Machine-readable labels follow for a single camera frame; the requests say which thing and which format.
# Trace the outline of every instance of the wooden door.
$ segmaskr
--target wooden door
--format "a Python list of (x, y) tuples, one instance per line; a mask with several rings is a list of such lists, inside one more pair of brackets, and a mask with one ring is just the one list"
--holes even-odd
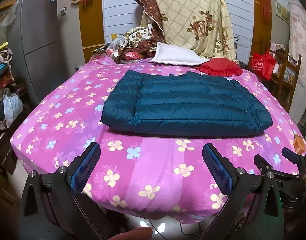
[[(254, 0), (254, 30), (253, 30), (253, 41), (251, 47), (251, 55), (249, 57), (248, 65), (252, 61), (254, 52), (263, 55), (270, 48), (270, 38), (272, 32), (272, 20), (264, 20), (261, 12), (261, 0)], [(271, 0), (269, 0), (268, 9), (270, 13)]]
[(87, 5), (79, 2), (79, 16), (83, 54), (87, 63), (92, 50), (104, 44), (102, 0), (91, 0)]

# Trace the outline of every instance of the red shopping bag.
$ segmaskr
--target red shopping bag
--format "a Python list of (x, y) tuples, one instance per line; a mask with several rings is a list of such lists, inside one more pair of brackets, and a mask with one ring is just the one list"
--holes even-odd
[(268, 50), (263, 56), (258, 53), (254, 53), (250, 68), (254, 70), (254, 73), (259, 78), (269, 81), (275, 64), (276, 60), (269, 55)]

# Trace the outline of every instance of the refrigerator door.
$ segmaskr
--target refrigerator door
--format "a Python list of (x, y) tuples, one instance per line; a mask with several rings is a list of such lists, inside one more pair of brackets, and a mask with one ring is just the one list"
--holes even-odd
[(21, 38), (24, 55), (59, 40), (57, 0), (23, 0)]
[(37, 49), (25, 56), (34, 91), (28, 95), (36, 107), (49, 93), (68, 79), (59, 42)]

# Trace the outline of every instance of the pink bedsheet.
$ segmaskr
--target pink bedsheet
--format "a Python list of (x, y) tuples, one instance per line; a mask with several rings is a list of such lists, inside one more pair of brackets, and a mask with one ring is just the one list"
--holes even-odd
[(235, 167), (259, 174), (255, 154), (275, 169), (294, 173), (282, 157), (294, 150), (299, 130), (287, 112), (255, 75), (244, 71), (233, 79), (253, 93), (271, 113), (273, 126), (261, 136), (242, 139), (139, 137), (112, 133), (100, 122), (103, 102), (128, 70), (151, 75), (181, 75), (194, 68), (149, 62), (116, 65), (109, 57), (87, 63), (50, 93), (11, 138), (26, 171), (54, 172), (96, 141), (101, 158), (84, 192), (96, 203), (119, 212), (158, 219), (172, 216), (193, 223), (218, 212), (226, 200), (202, 159), (202, 147), (213, 143)]

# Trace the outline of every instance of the gray refrigerator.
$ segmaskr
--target gray refrigerator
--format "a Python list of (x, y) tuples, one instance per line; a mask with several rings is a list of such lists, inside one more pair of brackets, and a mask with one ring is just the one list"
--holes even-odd
[(57, 20), (57, 0), (19, 0), (6, 37), (13, 75), (24, 83), (32, 107), (69, 78)]

